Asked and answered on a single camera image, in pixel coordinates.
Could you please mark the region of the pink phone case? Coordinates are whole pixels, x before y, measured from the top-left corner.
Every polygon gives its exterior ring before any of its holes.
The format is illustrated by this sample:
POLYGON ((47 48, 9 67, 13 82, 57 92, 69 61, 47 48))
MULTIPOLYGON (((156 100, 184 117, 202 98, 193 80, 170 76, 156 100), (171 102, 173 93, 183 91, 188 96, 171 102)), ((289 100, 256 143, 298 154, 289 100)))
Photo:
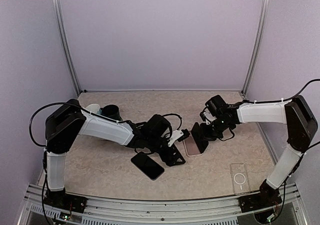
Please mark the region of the pink phone case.
POLYGON ((189 137, 182 141, 186 155, 188 157, 201 156, 208 145, 207 142, 199 139, 198 136, 196 136, 196 139, 194 139, 192 132, 189 131, 189 133, 189 137))

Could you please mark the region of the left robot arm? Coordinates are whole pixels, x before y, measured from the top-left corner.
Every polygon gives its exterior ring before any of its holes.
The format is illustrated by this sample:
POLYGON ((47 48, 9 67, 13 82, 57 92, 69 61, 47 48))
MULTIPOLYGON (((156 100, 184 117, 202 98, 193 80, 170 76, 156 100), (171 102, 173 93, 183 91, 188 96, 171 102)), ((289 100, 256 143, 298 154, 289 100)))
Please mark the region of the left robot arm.
POLYGON ((49 197, 63 208, 70 203, 65 190, 67 152, 80 135, 107 140, 134 150, 148 149, 157 153, 169 167, 183 165, 185 160, 175 142, 190 136, 187 129, 173 129, 168 114, 154 114, 148 121, 134 123, 123 120, 115 104, 83 108, 77 99, 70 99, 45 121, 45 154, 49 197))

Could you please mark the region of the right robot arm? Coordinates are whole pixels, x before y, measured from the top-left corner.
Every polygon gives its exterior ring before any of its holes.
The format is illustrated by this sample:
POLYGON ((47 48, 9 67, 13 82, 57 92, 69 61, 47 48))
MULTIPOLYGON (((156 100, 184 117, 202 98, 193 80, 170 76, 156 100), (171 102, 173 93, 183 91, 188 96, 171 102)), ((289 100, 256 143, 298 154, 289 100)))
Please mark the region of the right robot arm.
POLYGON ((230 133, 242 124, 272 124, 286 127, 286 147, 256 195, 256 203, 266 207, 271 203, 287 179, 300 165, 318 131, 318 122, 302 95, 275 101, 243 100, 228 104, 220 95, 210 98, 200 113, 202 123, 196 122, 191 135, 203 153, 209 142, 226 141, 230 133))

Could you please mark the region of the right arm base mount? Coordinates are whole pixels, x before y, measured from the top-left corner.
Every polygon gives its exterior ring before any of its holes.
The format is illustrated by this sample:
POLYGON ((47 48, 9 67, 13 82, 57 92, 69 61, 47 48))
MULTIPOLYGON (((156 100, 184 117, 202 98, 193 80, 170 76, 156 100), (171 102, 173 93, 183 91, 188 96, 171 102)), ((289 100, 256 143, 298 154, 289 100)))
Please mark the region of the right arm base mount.
POLYGON ((251 212, 275 206, 282 203, 282 198, 279 195, 268 199, 263 198, 260 193, 251 193, 249 195, 241 196, 238 198, 239 206, 242 213, 251 212))

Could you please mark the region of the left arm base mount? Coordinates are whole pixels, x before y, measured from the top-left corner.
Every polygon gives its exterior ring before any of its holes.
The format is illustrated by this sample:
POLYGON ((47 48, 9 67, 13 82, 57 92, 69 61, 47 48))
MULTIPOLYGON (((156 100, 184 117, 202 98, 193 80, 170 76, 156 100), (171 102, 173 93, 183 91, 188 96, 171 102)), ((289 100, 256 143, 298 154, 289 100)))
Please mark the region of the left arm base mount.
POLYGON ((44 204, 69 212, 84 213, 87 198, 84 196, 64 194, 50 194, 44 198, 44 204))

